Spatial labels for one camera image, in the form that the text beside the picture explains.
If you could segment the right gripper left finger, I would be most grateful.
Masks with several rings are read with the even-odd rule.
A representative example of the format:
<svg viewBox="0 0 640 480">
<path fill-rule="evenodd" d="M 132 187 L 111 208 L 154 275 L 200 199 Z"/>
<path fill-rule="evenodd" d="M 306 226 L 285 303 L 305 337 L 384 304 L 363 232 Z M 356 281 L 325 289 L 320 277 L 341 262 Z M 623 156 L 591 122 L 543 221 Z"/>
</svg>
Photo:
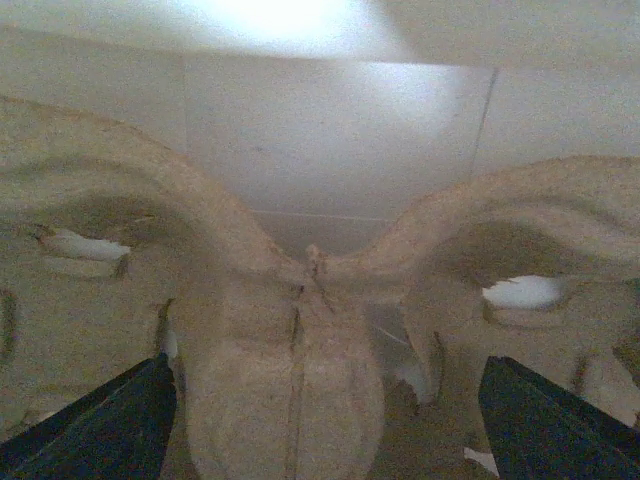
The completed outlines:
<svg viewBox="0 0 640 480">
<path fill-rule="evenodd" d="M 161 353 L 2 443 L 1 477 L 157 479 L 176 407 Z"/>
</svg>

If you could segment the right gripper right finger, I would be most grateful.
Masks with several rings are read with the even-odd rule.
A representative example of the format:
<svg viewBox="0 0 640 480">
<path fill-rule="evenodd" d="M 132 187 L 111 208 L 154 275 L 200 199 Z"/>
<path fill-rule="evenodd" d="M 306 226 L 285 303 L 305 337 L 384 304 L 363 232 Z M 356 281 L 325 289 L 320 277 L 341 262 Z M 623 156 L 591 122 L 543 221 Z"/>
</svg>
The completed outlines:
<svg viewBox="0 0 640 480">
<path fill-rule="evenodd" d="M 502 479 L 637 479 L 639 432 L 510 357 L 490 356 L 478 391 Z"/>
</svg>

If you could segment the orange paper bag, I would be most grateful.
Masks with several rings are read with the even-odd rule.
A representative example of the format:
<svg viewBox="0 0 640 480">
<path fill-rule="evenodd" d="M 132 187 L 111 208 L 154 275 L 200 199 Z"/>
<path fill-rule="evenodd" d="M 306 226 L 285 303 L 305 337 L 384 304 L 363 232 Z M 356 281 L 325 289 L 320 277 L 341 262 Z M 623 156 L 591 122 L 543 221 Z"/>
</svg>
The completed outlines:
<svg viewBox="0 0 640 480">
<path fill-rule="evenodd" d="M 635 1 L 5 1 L 4 95 L 138 127 L 293 256 L 492 171 L 639 152 Z"/>
</svg>

